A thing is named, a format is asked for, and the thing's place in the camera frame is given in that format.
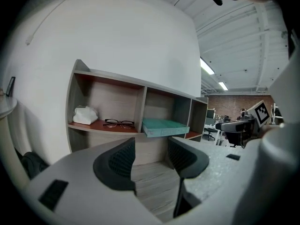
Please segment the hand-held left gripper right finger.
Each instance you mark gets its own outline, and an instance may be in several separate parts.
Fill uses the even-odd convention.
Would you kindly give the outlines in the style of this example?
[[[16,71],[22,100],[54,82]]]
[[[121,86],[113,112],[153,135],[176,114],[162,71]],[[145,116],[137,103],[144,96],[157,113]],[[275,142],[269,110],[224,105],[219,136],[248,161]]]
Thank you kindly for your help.
[[[180,178],[173,212],[173,217],[176,218],[201,204],[200,199],[186,190],[184,180],[199,176],[209,165],[209,156],[173,137],[168,139],[167,155]]]

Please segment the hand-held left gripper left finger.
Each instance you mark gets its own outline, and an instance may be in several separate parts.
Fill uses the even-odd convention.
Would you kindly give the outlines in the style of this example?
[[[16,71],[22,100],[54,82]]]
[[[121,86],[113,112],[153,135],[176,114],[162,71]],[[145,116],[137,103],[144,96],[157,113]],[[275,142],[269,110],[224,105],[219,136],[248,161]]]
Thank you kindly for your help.
[[[135,182],[131,180],[135,161],[135,138],[118,140],[107,144],[108,150],[97,156],[93,172],[104,185],[116,191],[132,191],[136,194]]]

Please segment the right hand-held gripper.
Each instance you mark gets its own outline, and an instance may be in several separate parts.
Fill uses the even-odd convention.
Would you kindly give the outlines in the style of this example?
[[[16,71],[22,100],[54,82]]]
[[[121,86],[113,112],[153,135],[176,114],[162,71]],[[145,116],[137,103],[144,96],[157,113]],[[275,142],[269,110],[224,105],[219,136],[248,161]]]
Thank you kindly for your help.
[[[248,141],[263,137],[268,130],[269,118],[265,102],[261,100],[245,111],[244,120],[217,123],[215,128],[225,133],[228,142],[233,147],[245,148]]]

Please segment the small teal object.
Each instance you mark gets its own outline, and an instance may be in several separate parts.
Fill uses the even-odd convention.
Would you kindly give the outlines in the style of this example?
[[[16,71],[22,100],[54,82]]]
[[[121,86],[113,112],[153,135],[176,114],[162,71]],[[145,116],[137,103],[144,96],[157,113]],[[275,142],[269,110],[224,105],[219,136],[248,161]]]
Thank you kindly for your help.
[[[154,138],[186,134],[190,127],[172,120],[143,118],[142,130],[148,138]]]

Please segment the grey shelf unit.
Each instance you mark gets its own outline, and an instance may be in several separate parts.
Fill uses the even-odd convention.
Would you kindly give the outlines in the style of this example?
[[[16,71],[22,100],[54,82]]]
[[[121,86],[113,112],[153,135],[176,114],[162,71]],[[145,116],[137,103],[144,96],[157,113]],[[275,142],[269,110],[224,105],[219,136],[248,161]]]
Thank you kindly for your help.
[[[73,122],[75,108],[89,106],[98,120],[91,125]],[[90,69],[76,60],[67,89],[66,127],[71,152],[120,139],[135,138],[135,165],[163,161],[167,137],[148,138],[143,118],[172,120],[190,127],[181,138],[200,141],[207,115],[208,99],[193,97],[154,83],[110,72]],[[128,120],[135,128],[103,126],[105,119]]]

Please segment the black office chair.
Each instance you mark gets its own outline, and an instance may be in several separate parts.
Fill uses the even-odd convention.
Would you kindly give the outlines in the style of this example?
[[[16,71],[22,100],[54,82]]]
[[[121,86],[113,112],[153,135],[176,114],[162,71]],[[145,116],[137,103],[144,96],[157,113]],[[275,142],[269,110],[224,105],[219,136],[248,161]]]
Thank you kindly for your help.
[[[204,128],[202,137],[206,137],[208,141],[210,139],[215,141],[215,137],[213,136],[213,133],[216,133],[216,132],[217,132],[217,130],[215,130],[213,128]]]

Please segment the black-rimmed glasses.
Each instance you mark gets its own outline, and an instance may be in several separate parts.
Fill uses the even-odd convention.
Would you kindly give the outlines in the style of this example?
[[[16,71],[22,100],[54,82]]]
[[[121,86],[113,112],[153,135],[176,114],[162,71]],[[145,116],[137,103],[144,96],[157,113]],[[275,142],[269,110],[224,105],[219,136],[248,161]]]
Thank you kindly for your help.
[[[133,121],[128,121],[128,120],[119,121],[115,119],[105,119],[105,123],[103,126],[106,126],[108,128],[121,126],[124,129],[131,129],[131,128],[135,128],[135,123]]]

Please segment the dark backpack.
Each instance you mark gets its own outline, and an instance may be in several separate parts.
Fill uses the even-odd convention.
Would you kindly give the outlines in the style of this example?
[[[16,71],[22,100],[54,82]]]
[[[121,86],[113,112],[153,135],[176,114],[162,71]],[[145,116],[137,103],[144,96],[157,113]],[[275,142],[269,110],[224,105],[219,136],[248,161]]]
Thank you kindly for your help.
[[[30,180],[49,167],[49,165],[34,152],[26,152],[21,159],[21,164]]]

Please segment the black picture frame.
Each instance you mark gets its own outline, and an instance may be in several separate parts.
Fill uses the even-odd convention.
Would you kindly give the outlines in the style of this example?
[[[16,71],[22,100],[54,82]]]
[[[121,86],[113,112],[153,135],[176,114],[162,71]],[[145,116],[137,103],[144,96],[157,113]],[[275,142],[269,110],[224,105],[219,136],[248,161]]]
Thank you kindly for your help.
[[[10,81],[9,81],[9,84],[7,86],[7,91],[6,91],[6,96],[7,97],[11,96],[11,92],[12,92],[14,83],[15,83],[15,76],[12,76],[11,79],[10,79]]]

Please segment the white wall conduit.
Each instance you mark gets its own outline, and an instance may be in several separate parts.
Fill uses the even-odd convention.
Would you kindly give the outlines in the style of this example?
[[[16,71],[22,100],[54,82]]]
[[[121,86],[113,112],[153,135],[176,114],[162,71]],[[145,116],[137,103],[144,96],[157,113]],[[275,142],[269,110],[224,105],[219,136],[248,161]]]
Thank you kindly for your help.
[[[27,37],[27,39],[25,40],[25,44],[27,46],[29,46],[35,36],[35,34],[37,33],[37,31],[39,30],[39,28],[42,26],[42,24],[47,20],[47,18],[60,6],[62,5],[65,1],[67,0],[62,0],[60,3],[58,3],[44,18],[43,20],[40,22],[40,24],[36,27],[36,29],[33,31],[33,33],[31,35],[29,35]]]

